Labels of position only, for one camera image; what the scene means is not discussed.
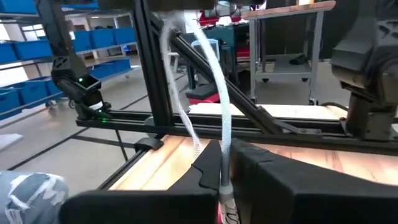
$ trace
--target metal cart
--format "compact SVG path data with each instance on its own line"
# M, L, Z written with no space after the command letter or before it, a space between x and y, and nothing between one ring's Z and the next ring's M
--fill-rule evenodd
M317 82L319 51L322 35L323 12L333 9L332 5L326 2L318 2L303 6L287 6L275 9L266 9L261 11L251 11L244 14L244 18L249 20L249 38L250 38L250 97L256 102L256 81L275 77L301 78L304 82L309 80L310 94L309 104L317 105L318 101L314 97L315 85ZM312 49L310 62L300 65L290 64L290 60L297 58L300 54L266 55L262 52L262 60L259 56L258 48L263 42L258 40L258 30L261 19L272 17L293 16L299 14L315 13L315 26L312 48L308 42L304 44L303 54L308 57L308 51ZM306 32L309 33L311 27L311 18L307 16ZM266 62L274 63L273 71L266 69Z

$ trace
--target light wooden table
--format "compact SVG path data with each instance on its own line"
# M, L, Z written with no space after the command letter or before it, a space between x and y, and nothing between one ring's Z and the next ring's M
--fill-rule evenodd
M346 112L335 107L262 105L271 115L285 118L338 119ZM242 114L231 105L233 114ZM218 104L191 106L191 113L220 114ZM149 151L132 166L110 190L166 190L181 178L193 162L191 138L165 136L164 146ZM203 147L208 139L202 139ZM360 177L373 182L398 185L398 157L357 152L329 151L302 147L257 144L280 154L316 166Z

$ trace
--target floor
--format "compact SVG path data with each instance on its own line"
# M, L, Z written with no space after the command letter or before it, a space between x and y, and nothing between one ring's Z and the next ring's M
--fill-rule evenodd
M187 76L175 74L184 108L188 101L184 92L188 87ZM150 111L145 82L141 70L120 76L103 83L102 94L114 109L129 111ZM306 105L308 83L301 80L270 80L258 83L258 103ZM342 90L331 74L330 65L321 63L317 80L317 98L320 102L334 101L348 104L349 93ZM0 134L18 133L24 139L0 152L0 170L48 172L66 178L70 194L95 189L124 163L119 147L87 141L88 138L117 141L114 131L93 128L79 128L75 124L76 113L66 103L52 110L45 110L33 117L0 130ZM144 133L121 131L124 142L135 143L146 137ZM128 156L133 149L126 149ZM29 157L40 154L29 161Z

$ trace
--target black aluminum frame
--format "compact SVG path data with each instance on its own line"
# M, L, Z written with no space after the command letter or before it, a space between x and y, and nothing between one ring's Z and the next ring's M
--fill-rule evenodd
M45 1L51 7L60 7L51 0ZM146 87L150 100L152 113L139 111L112 111L106 110L106 118L86 111L88 116L81 116L82 109L78 110L78 126L113 129L116 131L137 131L145 133L157 133L161 136L173 134L188 136L179 116L173 114L167 79L160 56L159 36L163 22L155 17L149 10L147 1L136 0L133 12L134 25L137 34L137 46L141 58L141 66L146 81ZM51 33L48 38L50 43L58 43L67 40L67 32L57 32L66 29L65 21L59 16L45 16L44 24L54 23L56 26L45 26L46 33ZM191 46L177 32L172 32L170 42L179 55L189 59L191 65L200 72L208 81L213 82L211 68L201 54ZM53 48L54 57L62 52L58 45ZM74 57L73 51L68 49L69 57ZM69 81L80 77L80 68L69 68L72 72L68 74ZM226 80L228 93L234 104L246 117L233 116L233 137L245 139L249 142L260 142L267 144L278 144L286 146L312 147L316 149L331 149L339 151L355 151L376 154L398 154L397 141L362 141L347 135L341 121L330 121L321 119L285 119L273 118L266 110L254 105L246 96L231 82ZM154 117L155 126L145 125L144 121ZM221 116L190 114L194 128L201 138L219 139L221 137Z

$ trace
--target wooden surface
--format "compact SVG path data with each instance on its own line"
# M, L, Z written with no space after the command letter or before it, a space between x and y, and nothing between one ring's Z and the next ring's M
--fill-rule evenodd
M192 106L192 111L218 114L218 107L217 104L200 104ZM345 111L335 107L285 105L264 105L264 107L275 109L272 112L274 116L277 115L275 113L278 108L285 117L289 115L286 111L290 111L290 115L294 117L306 117L311 111L311 113L316 111L317 116L323 114L326 118L333 114L335 119L346 114ZM233 114L240 113L233 106L232 108ZM203 147L208 142L209 140L203 139ZM111 190L166 190L184 175L193 162L192 140L180 136L166 136L164 143L158 151L149 151L111 187ZM398 157L266 144L257 144L257 146L282 156L362 179L398 185Z
M286 7L278 7L273 9L263 9L257 11L249 11L242 13L243 19L257 19L257 17L264 17L264 16L278 16L278 14L286 14L290 12L297 12L297 13L305 13L307 11L329 11L334 8L336 5L335 1L324 1L324 2L316 2L313 4L305 4L299 6L286 6Z

